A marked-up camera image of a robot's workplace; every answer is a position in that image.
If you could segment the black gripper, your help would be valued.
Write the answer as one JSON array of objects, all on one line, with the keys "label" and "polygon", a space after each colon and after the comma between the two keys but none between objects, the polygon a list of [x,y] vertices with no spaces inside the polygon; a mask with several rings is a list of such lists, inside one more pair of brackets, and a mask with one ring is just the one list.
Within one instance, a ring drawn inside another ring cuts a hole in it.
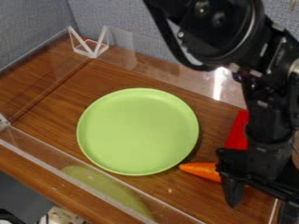
[{"label": "black gripper", "polygon": [[224,199],[235,208],[251,186],[283,202],[277,224],[299,224],[299,171],[292,162],[292,140],[280,143],[248,141],[247,150],[216,149]]}]

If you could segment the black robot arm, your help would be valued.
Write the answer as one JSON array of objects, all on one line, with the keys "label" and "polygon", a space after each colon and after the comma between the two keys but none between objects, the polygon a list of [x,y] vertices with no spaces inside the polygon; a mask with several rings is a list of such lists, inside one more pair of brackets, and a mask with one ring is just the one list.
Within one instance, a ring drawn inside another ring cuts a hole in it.
[{"label": "black robot arm", "polygon": [[261,0],[143,0],[173,57],[188,68],[225,67],[247,104],[247,149],[216,151],[231,207],[247,187],[280,199],[277,224],[299,224],[299,40]]}]

